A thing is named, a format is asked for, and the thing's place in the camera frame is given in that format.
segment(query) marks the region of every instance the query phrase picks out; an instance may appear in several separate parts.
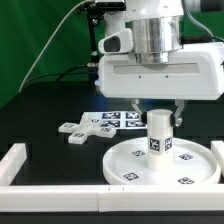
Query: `white cylinder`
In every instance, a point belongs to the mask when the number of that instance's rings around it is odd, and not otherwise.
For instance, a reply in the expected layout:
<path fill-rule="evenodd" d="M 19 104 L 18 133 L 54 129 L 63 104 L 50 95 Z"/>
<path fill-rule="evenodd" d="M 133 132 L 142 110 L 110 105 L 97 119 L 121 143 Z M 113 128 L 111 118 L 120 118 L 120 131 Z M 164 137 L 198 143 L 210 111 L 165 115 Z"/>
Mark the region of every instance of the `white cylinder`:
<path fill-rule="evenodd" d="M 172 111 L 152 110 L 147 113 L 148 167 L 164 170 L 172 164 L 173 127 Z"/>

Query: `black table surface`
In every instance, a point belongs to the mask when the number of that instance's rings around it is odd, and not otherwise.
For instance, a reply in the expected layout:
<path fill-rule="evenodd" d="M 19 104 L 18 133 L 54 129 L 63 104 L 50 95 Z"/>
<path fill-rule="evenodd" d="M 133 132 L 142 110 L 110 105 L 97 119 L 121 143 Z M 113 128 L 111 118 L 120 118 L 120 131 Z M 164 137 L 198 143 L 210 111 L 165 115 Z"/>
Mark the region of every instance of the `black table surface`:
<path fill-rule="evenodd" d="M 144 100 L 147 110 L 176 110 L 174 101 Z M 90 136 L 68 144 L 58 133 L 84 112 L 133 111 L 128 99 L 106 99 L 88 82 L 35 83 L 0 110 L 0 158 L 12 144 L 26 143 L 28 159 L 12 185 L 103 185 L 102 158 L 113 145 L 146 136 L 146 130 L 118 130 L 112 139 Z M 190 101 L 174 136 L 210 147 L 224 140 L 224 97 Z M 0 213 L 0 223 L 224 223 L 224 212 Z"/>

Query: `black cable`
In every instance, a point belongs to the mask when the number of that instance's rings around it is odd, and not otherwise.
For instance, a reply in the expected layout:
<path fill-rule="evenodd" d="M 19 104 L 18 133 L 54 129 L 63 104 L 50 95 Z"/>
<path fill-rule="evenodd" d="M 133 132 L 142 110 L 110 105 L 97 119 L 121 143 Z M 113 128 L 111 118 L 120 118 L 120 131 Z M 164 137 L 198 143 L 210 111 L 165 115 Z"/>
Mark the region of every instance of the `black cable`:
<path fill-rule="evenodd" d="M 37 79 L 42 79 L 42 78 L 46 78 L 46 77 L 52 77 L 52 76 L 70 76 L 70 75 L 86 75 L 89 74 L 88 72 L 82 72 L 82 73 L 77 73 L 77 72 L 71 72 L 71 73 L 60 73 L 60 74 L 46 74 L 46 75 L 40 75 L 37 77 L 34 77 L 32 79 L 30 79 L 29 81 L 26 82 L 26 84 L 23 86 L 23 88 L 21 89 L 21 92 L 33 81 L 37 80 Z"/>
<path fill-rule="evenodd" d="M 224 39 L 221 37 L 210 36 L 208 34 L 205 35 L 195 35 L 195 36 L 183 36 L 181 37 L 182 44 L 195 44 L 195 43 L 205 43 L 211 42 L 212 40 L 221 41 L 224 43 Z"/>
<path fill-rule="evenodd" d="M 72 68 L 64 71 L 55 81 L 59 82 L 65 76 L 65 74 L 73 72 L 78 69 L 82 69 L 82 68 L 87 68 L 87 65 L 79 65 L 79 66 L 72 67 Z"/>
<path fill-rule="evenodd" d="M 216 37 L 216 36 L 213 36 L 213 37 L 211 37 L 211 39 L 213 39 L 213 40 L 218 40 L 218 41 L 221 41 L 221 42 L 223 42 L 223 43 L 224 43 L 224 39 L 223 39 L 223 38 L 221 38 L 221 37 Z"/>

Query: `white circular plate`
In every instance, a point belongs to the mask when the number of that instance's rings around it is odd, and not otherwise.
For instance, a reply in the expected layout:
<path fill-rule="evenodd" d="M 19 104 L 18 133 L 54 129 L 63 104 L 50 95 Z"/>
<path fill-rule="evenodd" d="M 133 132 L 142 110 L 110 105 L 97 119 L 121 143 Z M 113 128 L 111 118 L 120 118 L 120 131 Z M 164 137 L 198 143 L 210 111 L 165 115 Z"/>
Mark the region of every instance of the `white circular plate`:
<path fill-rule="evenodd" d="M 103 158 L 110 184 L 167 185 L 218 183 L 221 169 L 212 152 L 193 142 L 173 138 L 173 164 L 155 171 L 148 167 L 148 139 L 137 138 L 115 145 Z"/>

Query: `white block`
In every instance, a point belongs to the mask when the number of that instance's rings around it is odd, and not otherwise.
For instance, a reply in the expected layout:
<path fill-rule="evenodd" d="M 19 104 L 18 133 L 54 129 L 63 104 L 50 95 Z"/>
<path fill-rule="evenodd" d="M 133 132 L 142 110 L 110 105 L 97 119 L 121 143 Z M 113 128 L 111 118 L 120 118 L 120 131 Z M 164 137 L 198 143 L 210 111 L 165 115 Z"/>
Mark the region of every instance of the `white block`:
<path fill-rule="evenodd" d="M 14 144 L 0 162 L 0 186 L 9 186 L 26 160 L 25 144 Z"/>

